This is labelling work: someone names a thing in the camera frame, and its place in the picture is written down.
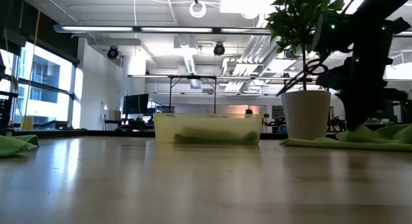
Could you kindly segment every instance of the green towel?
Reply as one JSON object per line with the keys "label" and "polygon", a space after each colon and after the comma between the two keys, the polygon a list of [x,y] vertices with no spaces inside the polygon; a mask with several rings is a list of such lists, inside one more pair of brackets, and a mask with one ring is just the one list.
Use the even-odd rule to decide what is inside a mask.
{"label": "green towel", "polygon": [[295,147],[412,151],[412,125],[383,127],[377,131],[370,131],[367,127],[361,126],[356,131],[345,131],[337,134],[336,139],[298,140],[288,138],[281,144]]}
{"label": "green towel", "polygon": [[37,135],[27,136],[0,136],[0,157],[11,156],[32,149],[32,145],[39,146]]}

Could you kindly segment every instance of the translucent plastic container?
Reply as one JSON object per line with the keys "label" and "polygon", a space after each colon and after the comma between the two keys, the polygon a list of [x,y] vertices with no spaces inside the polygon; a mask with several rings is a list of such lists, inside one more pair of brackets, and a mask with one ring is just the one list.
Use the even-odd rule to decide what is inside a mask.
{"label": "translucent plastic container", "polygon": [[155,113],[156,141],[176,144],[257,145],[262,116]]}

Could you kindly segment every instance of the wooden table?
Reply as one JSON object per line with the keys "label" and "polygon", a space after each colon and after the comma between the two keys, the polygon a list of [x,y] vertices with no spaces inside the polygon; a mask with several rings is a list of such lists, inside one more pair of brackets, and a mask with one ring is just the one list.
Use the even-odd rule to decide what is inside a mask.
{"label": "wooden table", "polygon": [[0,194],[0,223],[411,223],[412,154],[42,140]]}

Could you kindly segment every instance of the white flower pot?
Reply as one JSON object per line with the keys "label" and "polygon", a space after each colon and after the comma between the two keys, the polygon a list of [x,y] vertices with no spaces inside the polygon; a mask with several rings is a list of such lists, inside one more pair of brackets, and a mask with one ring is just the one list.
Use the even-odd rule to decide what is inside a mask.
{"label": "white flower pot", "polygon": [[314,140],[326,137],[330,92],[293,91],[282,95],[289,138]]}

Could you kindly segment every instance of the plant stem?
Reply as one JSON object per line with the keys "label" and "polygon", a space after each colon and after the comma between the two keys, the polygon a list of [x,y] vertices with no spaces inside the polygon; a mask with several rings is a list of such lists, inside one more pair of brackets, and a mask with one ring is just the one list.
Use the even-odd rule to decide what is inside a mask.
{"label": "plant stem", "polygon": [[[306,73],[306,51],[304,49],[304,44],[302,44],[302,62],[303,62],[303,75]],[[303,82],[303,90],[306,90],[306,76],[302,79]]]}

